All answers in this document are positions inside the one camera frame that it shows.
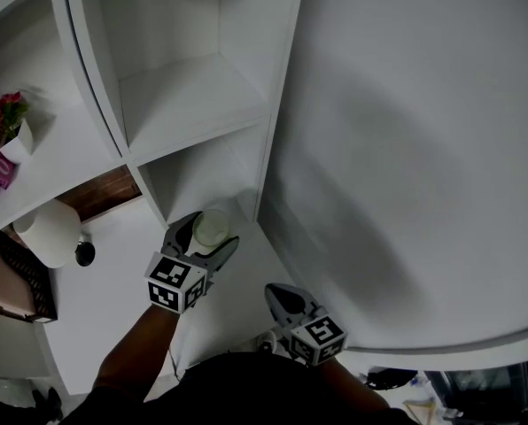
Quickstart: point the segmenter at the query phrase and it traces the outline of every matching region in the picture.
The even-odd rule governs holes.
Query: shelf compartment
[[[120,152],[142,164],[269,115],[298,2],[69,0]]]
[[[253,219],[266,119],[138,167],[166,223],[231,198]]]
[[[218,53],[134,75],[120,82],[120,95],[137,158],[168,154],[183,141],[234,130],[268,112],[256,90]]]

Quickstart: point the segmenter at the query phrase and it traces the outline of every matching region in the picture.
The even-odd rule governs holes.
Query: small object on floor
[[[417,374],[412,381],[409,382],[409,385],[412,387],[423,387],[425,384],[427,384],[430,380],[427,379],[425,376],[421,376]]]
[[[256,347],[259,352],[276,353],[278,347],[278,337],[273,330],[269,330],[256,339]]]
[[[403,403],[410,414],[414,416],[415,421],[420,425],[431,425],[431,421],[435,415],[435,401],[412,401],[407,400]]]
[[[445,411],[443,411],[443,419],[446,421],[452,421],[453,419],[457,419],[458,417],[463,417],[464,412],[459,411],[455,408],[446,408]]]
[[[390,390],[408,384],[417,375],[416,370],[382,368],[369,371],[366,385],[372,390]]]
[[[95,259],[95,246],[89,241],[79,241],[75,250],[75,259],[79,266],[87,267]]]

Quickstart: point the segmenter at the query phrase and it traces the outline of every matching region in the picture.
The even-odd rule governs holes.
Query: white bookcase
[[[37,125],[0,228],[124,164],[164,228],[230,198],[255,220],[298,9],[0,0],[0,95],[22,90]]]

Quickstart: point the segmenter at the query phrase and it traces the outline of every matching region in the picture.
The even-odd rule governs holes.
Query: dark clothing
[[[34,407],[16,407],[5,405],[0,402],[0,424],[29,424],[45,425],[49,421],[49,415],[41,409]]]
[[[312,368],[268,353],[236,352],[189,369],[179,386],[147,403],[134,402],[117,390],[95,389],[62,423],[202,423],[221,418],[219,423],[276,422],[287,417],[317,423],[349,414]],[[413,423],[399,410],[363,419],[363,423]]]

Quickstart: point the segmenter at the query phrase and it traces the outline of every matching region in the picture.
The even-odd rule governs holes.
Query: white lamp shade
[[[79,214],[71,206],[50,200],[13,224],[28,249],[47,267],[62,267],[74,259],[81,234]]]

